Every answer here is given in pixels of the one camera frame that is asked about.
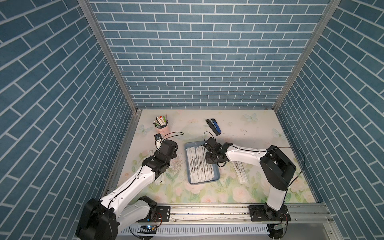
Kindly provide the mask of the white straw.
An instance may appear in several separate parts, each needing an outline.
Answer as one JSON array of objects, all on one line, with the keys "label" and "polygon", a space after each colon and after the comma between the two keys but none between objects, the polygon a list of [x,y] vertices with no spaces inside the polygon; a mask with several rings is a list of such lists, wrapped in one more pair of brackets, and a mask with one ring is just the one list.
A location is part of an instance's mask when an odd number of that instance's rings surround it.
[{"label": "white straw", "polygon": [[199,175],[198,175],[198,168],[197,168],[197,162],[196,162],[196,150],[195,148],[191,148],[191,169],[193,172],[193,182],[196,184],[199,180]]},{"label": "white straw", "polygon": [[193,162],[192,162],[193,158],[189,148],[186,149],[186,152],[187,152],[187,161],[188,161],[188,167],[189,167],[190,183],[195,184],[195,176],[193,173]]}]

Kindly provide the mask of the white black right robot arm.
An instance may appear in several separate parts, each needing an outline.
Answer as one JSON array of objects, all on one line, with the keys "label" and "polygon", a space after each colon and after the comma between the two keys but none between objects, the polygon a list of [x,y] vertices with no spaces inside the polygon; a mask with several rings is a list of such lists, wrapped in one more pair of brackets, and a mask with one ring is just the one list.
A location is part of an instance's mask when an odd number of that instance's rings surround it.
[{"label": "white black right robot arm", "polygon": [[227,162],[240,162],[263,170],[270,185],[269,195],[263,207],[249,207],[253,222],[291,220],[284,202],[297,168],[279,147],[271,145],[267,149],[250,149],[232,143],[221,145],[214,138],[206,140],[203,146],[207,150],[208,164],[225,165]]}]

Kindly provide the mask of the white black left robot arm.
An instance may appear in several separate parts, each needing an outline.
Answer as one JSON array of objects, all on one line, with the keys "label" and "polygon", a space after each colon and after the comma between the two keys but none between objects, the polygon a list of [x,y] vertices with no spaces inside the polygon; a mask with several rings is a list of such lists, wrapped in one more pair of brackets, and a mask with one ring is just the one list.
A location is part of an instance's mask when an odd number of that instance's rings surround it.
[{"label": "white black left robot arm", "polygon": [[178,144],[164,140],[155,153],[144,159],[142,166],[127,181],[110,194],[96,200],[90,199],[84,206],[76,237],[81,240],[114,240],[130,225],[155,217],[157,203],[149,197],[131,201],[146,186],[153,183],[177,157]]}]

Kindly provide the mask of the blue storage box tray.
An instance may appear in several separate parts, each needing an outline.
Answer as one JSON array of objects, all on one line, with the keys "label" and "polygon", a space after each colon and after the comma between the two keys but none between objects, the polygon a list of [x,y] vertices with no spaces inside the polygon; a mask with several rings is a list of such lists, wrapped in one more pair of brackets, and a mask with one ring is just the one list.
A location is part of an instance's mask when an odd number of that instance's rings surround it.
[{"label": "blue storage box tray", "polygon": [[196,162],[197,162],[197,168],[198,168],[198,175],[199,180],[196,184],[190,183],[190,175],[189,175],[189,167],[188,167],[188,161],[187,161],[187,173],[188,173],[188,181],[191,185],[200,185],[200,184],[206,184],[210,182],[215,182],[220,179],[220,171],[219,167],[214,164],[207,164],[206,163],[206,148],[204,147],[204,141],[200,142],[190,142],[185,144],[185,151],[189,148],[195,148],[196,150]]}]

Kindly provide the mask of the white straws pile right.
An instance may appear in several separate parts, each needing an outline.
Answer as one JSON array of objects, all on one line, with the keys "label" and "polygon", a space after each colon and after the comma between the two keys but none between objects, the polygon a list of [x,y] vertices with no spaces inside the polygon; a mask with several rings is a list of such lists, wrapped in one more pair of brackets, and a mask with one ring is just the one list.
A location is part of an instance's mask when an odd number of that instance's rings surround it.
[{"label": "white straws pile right", "polygon": [[246,170],[243,166],[243,163],[241,162],[232,162],[233,166],[234,166],[234,169],[235,169],[235,172],[238,176],[238,179],[240,181],[241,184],[247,184],[249,181],[248,181],[248,177],[247,177],[247,174],[246,174]]}]

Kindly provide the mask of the white straws pile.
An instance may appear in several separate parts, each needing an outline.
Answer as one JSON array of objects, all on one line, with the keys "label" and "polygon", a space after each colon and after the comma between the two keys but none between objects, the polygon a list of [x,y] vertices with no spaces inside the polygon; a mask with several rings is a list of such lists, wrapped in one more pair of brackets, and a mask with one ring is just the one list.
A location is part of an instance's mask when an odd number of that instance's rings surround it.
[{"label": "white straws pile", "polygon": [[248,177],[247,177],[247,174],[246,174],[246,170],[243,166],[243,163],[241,162],[232,162],[233,166],[234,166],[234,169],[235,169],[235,172],[238,176],[238,179],[240,181],[241,184],[247,184],[249,181],[248,181]]},{"label": "white straws pile", "polygon": [[155,173],[156,185],[163,185],[165,179],[163,173],[168,169],[170,163],[169,158],[160,150],[156,150],[147,161],[147,166]]}]

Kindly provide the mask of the white straws pile left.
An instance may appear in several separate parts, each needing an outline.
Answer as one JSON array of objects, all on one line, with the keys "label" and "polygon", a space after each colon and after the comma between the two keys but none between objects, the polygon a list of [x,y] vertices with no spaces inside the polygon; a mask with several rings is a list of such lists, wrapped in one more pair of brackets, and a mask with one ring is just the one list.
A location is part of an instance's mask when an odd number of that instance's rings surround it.
[{"label": "white straws pile left", "polygon": [[155,173],[156,185],[163,185],[165,179],[163,173],[168,169],[170,163],[169,158],[160,150],[156,150],[147,161],[147,166]]}]

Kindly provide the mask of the pink pen cup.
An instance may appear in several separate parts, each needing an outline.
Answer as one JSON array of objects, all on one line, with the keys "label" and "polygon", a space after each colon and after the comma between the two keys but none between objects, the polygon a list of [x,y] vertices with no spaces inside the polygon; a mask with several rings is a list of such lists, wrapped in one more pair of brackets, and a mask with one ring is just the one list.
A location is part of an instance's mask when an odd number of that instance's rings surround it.
[{"label": "pink pen cup", "polygon": [[170,127],[169,127],[169,124],[166,124],[162,127],[160,127],[159,123],[157,121],[155,121],[155,129],[157,130],[157,133],[158,134],[161,134],[162,136],[165,136],[167,134],[169,134],[171,131],[170,131]]}]

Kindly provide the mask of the pens in cup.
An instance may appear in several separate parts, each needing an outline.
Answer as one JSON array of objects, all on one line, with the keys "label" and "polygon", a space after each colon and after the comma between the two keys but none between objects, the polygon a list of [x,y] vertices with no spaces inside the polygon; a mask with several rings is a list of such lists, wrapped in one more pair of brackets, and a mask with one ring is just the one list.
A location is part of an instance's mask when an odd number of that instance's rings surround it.
[{"label": "pens in cup", "polygon": [[167,115],[155,117],[154,126],[157,129],[163,129],[168,125]]}]

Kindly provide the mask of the blue black stapler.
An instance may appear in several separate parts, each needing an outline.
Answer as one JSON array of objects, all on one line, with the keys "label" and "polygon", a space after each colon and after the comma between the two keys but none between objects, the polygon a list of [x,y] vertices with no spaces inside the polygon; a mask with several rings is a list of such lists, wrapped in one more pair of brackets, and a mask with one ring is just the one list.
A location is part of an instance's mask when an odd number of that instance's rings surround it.
[{"label": "blue black stapler", "polygon": [[211,128],[211,130],[215,133],[216,136],[219,136],[222,131],[215,119],[206,119],[206,123]]}]

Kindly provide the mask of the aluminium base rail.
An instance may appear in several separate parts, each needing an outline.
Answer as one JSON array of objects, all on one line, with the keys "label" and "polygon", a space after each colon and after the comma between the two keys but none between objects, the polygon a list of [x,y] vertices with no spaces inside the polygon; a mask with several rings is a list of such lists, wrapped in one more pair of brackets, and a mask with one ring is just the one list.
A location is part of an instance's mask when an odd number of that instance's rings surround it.
[{"label": "aluminium base rail", "polygon": [[171,224],[327,224],[333,218],[325,204],[287,203],[274,221],[268,220],[264,204],[170,204],[159,203],[164,225]]}]

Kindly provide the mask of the aluminium corner post left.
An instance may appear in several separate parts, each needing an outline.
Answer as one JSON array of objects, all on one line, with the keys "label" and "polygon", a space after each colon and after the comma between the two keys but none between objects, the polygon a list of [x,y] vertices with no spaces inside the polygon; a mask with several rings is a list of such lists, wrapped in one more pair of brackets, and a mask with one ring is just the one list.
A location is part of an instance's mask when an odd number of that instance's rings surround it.
[{"label": "aluminium corner post left", "polygon": [[96,15],[91,7],[91,4],[89,1],[86,1],[86,0],[78,0],[78,3],[95,35],[95,38],[97,40],[97,42],[99,43],[105,57],[106,57],[106,60],[108,62],[108,64],[110,65],[111,67],[111,70],[114,74],[114,76],[116,77],[116,80],[120,86],[120,88],[122,89],[123,91],[123,94],[132,110],[132,112],[134,114],[137,113],[137,107],[134,103],[134,100],[132,99],[130,93],[129,93],[129,90],[127,88],[127,85],[124,81],[124,78],[121,74],[121,71],[115,61],[115,58],[112,54],[112,51],[108,45],[108,42],[103,34],[103,31],[97,21],[97,18],[96,18]]}]

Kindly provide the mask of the aluminium corner post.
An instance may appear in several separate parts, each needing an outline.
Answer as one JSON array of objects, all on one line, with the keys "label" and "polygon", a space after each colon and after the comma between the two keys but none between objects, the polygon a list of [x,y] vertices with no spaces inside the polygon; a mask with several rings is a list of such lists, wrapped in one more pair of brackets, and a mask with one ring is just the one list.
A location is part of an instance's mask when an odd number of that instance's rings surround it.
[{"label": "aluminium corner post", "polygon": [[97,21],[97,18],[96,18],[96,15],[91,7],[91,4],[89,1],[86,1],[86,0],[78,0],[78,3],[95,35],[95,38],[97,40],[97,42],[99,43],[105,57],[106,57],[106,60],[108,62],[108,64],[110,65],[111,67],[111,70],[114,74],[114,76],[116,77],[116,80],[120,86],[120,88],[122,89],[123,91],[123,94],[132,110],[132,112],[134,114],[137,113],[137,107],[134,103],[134,100],[132,99],[130,93],[129,93],[129,90],[127,88],[127,85],[124,81],[124,78],[121,74],[121,71],[115,61],[115,58],[112,54],[112,51],[108,45],[108,42],[103,34],[103,31]]},{"label": "aluminium corner post", "polygon": [[288,94],[289,90],[293,86],[294,82],[296,81],[296,78],[298,77],[300,71],[302,70],[304,64],[306,63],[307,59],[309,58],[312,50],[314,49],[316,43],[320,39],[320,36],[322,35],[324,29],[326,28],[328,22],[330,21],[331,17],[335,13],[337,7],[339,6],[341,0],[331,0],[329,1],[328,5],[325,7],[325,10],[315,26],[308,42],[305,45],[305,48],[303,52],[301,53],[300,57],[298,58],[298,61],[296,65],[293,67],[291,75],[287,78],[287,81],[282,88],[281,93],[279,94],[276,102],[273,105],[273,110],[276,113],[280,106],[283,103],[284,98]]}]

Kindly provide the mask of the aluminium corner post right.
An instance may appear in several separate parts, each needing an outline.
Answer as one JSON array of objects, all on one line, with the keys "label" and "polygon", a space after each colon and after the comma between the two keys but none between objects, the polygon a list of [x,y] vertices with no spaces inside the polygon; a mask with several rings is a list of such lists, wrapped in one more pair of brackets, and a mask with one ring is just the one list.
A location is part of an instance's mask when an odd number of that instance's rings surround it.
[{"label": "aluminium corner post right", "polygon": [[294,82],[296,81],[296,78],[298,77],[300,71],[302,70],[304,64],[306,63],[307,59],[309,58],[312,50],[314,49],[316,43],[320,39],[320,36],[322,35],[324,29],[326,28],[328,22],[330,21],[331,17],[335,13],[337,7],[339,6],[341,0],[331,0],[329,1],[328,5],[325,7],[325,10],[315,26],[308,42],[305,45],[305,48],[303,52],[301,53],[300,57],[298,58],[298,61],[296,65],[293,67],[291,75],[287,78],[287,81],[282,88],[281,93],[279,94],[276,102],[273,105],[273,110],[276,113],[280,106],[283,103],[284,98],[288,94],[289,90],[293,86]]}]

